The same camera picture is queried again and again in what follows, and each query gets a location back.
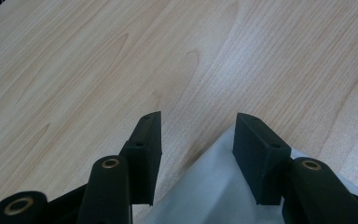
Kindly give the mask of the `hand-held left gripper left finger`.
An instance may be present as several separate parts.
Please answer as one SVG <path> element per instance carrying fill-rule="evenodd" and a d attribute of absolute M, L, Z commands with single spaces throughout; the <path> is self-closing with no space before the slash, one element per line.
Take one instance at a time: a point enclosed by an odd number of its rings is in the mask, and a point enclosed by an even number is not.
<path fill-rule="evenodd" d="M 131 204 L 152 205 L 162 156 L 160 111 L 139 119 L 119 155 L 129 165 Z"/>

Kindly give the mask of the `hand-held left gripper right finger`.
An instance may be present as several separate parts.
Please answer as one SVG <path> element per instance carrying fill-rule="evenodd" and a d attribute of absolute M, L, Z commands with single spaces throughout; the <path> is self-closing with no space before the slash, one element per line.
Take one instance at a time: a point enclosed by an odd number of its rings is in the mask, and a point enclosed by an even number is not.
<path fill-rule="evenodd" d="M 280 174 L 288 167 L 291 148 L 261 119 L 238 113 L 233 155 L 257 204 L 279 205 Z"/>

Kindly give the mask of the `white cartoon print t-shirt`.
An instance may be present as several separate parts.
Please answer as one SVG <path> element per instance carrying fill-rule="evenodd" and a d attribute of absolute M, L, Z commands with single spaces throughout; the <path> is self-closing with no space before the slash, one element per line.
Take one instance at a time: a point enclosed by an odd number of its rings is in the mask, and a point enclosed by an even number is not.
<path fill-rule="evenodd" d="M 142 224 L 284 224 L 282 206 L 258 205 L 232 153 L 229 127 L 153 205 Z"/>

